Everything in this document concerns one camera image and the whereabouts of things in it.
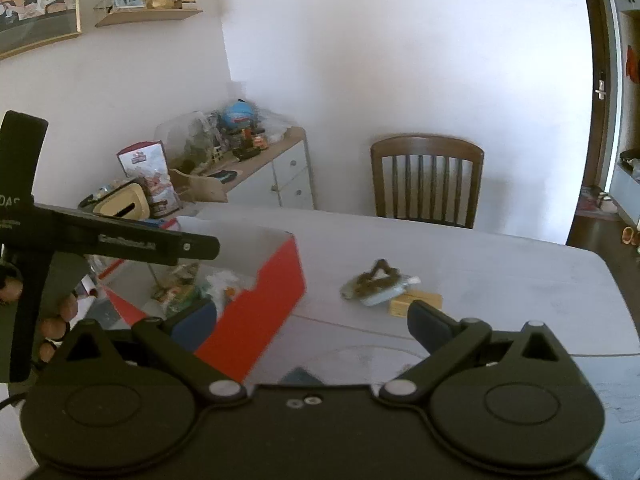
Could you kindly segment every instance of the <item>red cloth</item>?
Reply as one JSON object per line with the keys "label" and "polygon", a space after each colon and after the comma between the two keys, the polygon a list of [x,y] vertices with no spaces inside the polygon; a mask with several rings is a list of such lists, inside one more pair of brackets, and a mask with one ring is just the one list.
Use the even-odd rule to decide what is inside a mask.
{"label": "red cloth", "polygon": [[634,83],[640,83],[640,76],[638,75],[638,56],[636,56],[636,52],[633,50],[631,45],[626,46],[626,74]]}

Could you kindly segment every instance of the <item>small cardboard box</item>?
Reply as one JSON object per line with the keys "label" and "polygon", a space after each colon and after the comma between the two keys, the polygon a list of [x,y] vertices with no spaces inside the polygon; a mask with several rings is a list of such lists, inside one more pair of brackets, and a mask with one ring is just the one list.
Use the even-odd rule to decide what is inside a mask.
{"label": "small cardboard box", "polygon": [[[276,229],[190,217],[178,217],[164,228],[217,237],[220,254],[203,265],[255,278],[254,288],[242,291],[225,307],[215,330],[194,352],[236,381],[244,380],[305,293],[295,238]],[[111,303],[127,324],[156,314],[158,304],[150,301],[154,274],[166,269],[119,260],[100,275]]]}
{"label": "small cardboard box", "polygon": [[409,307],[415,300],[423,300],[433,308],[442,310],[442,296],[433,292],[423,292],[414,288],[408,288],[404,294],[396,296],[389,302],[389,314],[397,317],[406,317]]}

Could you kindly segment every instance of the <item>wooden shelf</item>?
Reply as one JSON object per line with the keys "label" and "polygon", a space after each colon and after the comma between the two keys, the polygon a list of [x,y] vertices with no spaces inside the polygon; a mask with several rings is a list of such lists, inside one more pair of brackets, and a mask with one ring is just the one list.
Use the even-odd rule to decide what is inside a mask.
{"label": "wooden shelf", "polygon": [[107,14],[95,26],[107,27],[121,23],[185,20],[201,12],[201,9],[118,9]]}

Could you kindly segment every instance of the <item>wooden countertop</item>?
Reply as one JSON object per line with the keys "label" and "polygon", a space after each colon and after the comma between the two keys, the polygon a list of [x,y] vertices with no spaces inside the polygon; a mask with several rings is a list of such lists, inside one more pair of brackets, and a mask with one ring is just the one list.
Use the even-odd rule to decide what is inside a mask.
{"label": "wooden countertop", "polygon": [[248,179],[252,174],[256,171],[260,170],[263,166],[269,164],[272,160],[277,158],[277,156],[283,154],[288,149],[295,146],[301,140],[305,139],[305,131],[303,128],[293,127],[287,130],[285,133],[284,139],[280,142],[276,142],[268,147],[268,149],[264,150],[260,155],[254,156],[254,158],[250,158],[249,160],[243,160],[242,162],[234,162],[232,164],[226,165],[224,170],[233,170],[241,172],[238,176],[232,180],[231,182],[227,182],[222,185],[222,189],[225,193],[228,193],[233,188],[235,188],[241,182],[244,182]]}

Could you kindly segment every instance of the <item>photo frame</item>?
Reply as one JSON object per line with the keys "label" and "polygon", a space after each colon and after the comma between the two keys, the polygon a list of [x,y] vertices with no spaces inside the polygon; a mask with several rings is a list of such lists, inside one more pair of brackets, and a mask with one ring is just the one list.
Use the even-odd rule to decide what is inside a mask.
{"label": "photo frame", "polygon": [[0,59],[81,32],[78,0],[0,0]]}

